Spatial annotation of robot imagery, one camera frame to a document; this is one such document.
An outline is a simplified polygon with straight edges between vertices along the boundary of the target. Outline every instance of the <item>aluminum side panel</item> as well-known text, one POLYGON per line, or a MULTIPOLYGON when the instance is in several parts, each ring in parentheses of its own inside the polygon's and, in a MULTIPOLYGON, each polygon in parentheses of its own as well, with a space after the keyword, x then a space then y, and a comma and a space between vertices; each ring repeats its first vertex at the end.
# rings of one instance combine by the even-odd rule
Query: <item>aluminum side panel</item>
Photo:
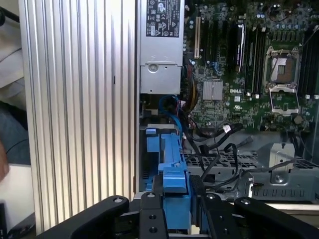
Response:
POLYGON ((20 0, 19 9, 40 233, 108 196, 133 198, 136 4, 20 0))

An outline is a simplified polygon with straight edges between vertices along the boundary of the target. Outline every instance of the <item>motherboard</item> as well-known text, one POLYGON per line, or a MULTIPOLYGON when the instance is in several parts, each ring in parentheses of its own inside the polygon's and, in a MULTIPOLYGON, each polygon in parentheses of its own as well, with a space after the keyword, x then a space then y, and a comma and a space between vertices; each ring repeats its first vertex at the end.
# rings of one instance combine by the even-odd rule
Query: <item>motherboard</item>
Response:
POLYGON ((184 88, 190 116, 247 131, 309 132, 319 102, 319 10, 309 1, 186 1, 184 88))

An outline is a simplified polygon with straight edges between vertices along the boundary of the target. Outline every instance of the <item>warning label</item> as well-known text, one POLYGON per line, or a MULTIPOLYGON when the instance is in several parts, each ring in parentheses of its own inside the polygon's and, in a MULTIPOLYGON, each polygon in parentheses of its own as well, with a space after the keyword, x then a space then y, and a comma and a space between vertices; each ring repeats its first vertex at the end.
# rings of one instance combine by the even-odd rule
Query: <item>warning label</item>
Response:
POLYGON ((147 0, 146 36, 179 37, 180 0, 147 0))

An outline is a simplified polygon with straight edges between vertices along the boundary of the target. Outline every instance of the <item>screw hole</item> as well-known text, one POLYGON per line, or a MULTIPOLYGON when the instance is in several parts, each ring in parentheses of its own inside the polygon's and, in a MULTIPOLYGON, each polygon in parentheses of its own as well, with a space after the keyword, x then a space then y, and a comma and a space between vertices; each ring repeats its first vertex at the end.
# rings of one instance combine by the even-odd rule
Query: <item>screw hole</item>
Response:
POLYGON ((158 231, 158 229, 155 227, 150 228, 150 233, 156 233, 157 231, 158 231))

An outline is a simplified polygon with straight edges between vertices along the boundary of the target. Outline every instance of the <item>blue drive bracket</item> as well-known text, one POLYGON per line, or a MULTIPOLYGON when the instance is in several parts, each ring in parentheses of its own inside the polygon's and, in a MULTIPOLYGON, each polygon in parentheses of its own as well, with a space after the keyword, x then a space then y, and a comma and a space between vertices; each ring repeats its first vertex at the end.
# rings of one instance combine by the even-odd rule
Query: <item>blue drive bracket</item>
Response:
MULTIPOLYGON (((161 133, 159 129, 147 129, 147 152, 157 153, 157 169, 150 168, 149 175, 162 174, 163 208, 168 229, 189 230, 191 227, 191 191, 187 164, 180 138, 176 133, 161 133)), ((154 158, 149 157, 151 165, 154 158)), ((151 191, 150 179, 146 190, 151 191)))

